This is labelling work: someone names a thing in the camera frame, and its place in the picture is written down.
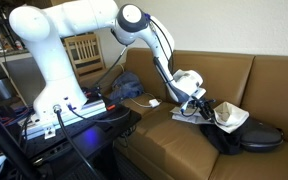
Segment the couch armrest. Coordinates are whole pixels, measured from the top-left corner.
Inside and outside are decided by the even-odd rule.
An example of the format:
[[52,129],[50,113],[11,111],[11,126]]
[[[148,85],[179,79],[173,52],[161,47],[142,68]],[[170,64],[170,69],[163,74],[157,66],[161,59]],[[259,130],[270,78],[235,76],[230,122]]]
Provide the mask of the couch armrest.
[[[81,87],[87,87],[90,88],[94,83],[96,83],[97,80],[99,80],[100,78],[102,78],[102,76],[108,71],[109,69],[104,69],[95,73],[92,73],[90,75],[87,76],[83,76],[80,81],[79,84]],[[111,72],[109,72],[109,74],[107,74],[106,77],[104,77],[100,82],[99,82],[99,86],[101,88],[101,93],[104,96],[109,95],[112,92],[112,83],[114,82],[114,80],[123,73],[124,71],[124,64],[120,64],[117,65],[115,67],[113,67],[113,69],[111,70]]]

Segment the wall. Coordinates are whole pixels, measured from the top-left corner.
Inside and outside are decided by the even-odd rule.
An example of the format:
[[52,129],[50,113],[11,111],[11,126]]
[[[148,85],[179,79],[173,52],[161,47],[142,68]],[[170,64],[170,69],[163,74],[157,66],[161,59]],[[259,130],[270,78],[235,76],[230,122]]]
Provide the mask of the wall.
[[[115,0],[159,19],[177,50],[288,55],[288,0]],[[101,37],[110,66],[122,50],[109,30]],[[147,47],[141,40],[132,47]]]

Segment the black pole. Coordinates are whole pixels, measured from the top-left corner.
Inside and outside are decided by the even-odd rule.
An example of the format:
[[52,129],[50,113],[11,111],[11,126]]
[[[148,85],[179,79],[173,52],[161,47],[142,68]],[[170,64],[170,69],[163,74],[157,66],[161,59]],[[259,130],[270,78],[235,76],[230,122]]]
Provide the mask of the black pole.
[[5,127],[0,123],[0,151],[11,161],[25,179],[40,180],[41,173],[33,166],[14,138],[9,134]]

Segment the black table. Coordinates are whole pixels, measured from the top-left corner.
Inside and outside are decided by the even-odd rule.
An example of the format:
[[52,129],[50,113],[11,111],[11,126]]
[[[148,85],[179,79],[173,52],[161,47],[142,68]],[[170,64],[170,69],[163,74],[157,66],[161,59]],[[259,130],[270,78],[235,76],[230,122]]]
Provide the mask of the black table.
[[[118,117],[122,118],[110,123],[92,122],[94,119],[116,119]],[[112,143],[121,133],[134,126],[140,119],[140,114],[118,104],[110,111],[93,116],[89,120],[82,120],[68,125],[65,129],[84,157],[87,157],[90,161],[97,160],[94,164],[95,166],[98,162],[102,163],[99,165],[99,170],[106,171],[103,174],[108,175],[106,176],[107,179],[119,179]],[[82,159],[66,140],[62,130],[57,129],[56,131],[56,137],[45,140],[44,136],[40,136],[26,142],[26,157],[30,163],[34,164],[37,173],[44,175],[43,178],[47,180],[63,179],[83,163]],[[3,178],[15,178],[16,173],[11,173],[12,171],[9,168],[7,170],[9,172]]]

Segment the couch backrest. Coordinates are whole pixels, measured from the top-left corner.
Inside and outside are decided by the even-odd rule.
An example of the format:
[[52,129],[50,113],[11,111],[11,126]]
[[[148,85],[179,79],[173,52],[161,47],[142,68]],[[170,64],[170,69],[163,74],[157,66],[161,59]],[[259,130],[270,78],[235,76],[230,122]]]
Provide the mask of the couch backrest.
[[139,77],[145,92],[165,101],[166,86],[153,63],[153,53],[150,49],[128,49],[125,70],[131,71]]
[[173,60],[174,70],[195,70],[202,76],[205,97],[216,100],[213,106],[224,101],[240,106],[253,59],[252,55],[182,50],[174,52]]
[[288,57],[256,56],[241,108],[282,128],[288,140]]

